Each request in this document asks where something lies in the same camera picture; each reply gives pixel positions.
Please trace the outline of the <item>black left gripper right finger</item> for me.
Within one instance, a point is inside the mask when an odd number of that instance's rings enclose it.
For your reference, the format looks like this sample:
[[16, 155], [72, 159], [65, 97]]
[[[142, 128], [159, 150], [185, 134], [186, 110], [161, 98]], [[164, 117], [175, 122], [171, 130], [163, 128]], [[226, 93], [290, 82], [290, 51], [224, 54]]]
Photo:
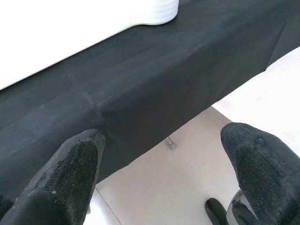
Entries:
[[238, 184], [262, 225], [300, 223], [300, 158], [278, 137], [229, 123], [221, 143]]

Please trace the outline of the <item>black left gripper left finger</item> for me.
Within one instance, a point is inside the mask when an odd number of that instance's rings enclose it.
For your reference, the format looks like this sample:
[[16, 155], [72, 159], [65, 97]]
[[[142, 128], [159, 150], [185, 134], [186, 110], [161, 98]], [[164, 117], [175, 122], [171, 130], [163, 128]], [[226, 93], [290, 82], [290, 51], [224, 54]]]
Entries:
[[4, 214], [2, 225], [82, 225], [100, 172], [105, 137], [96, 129], [67, 139]]

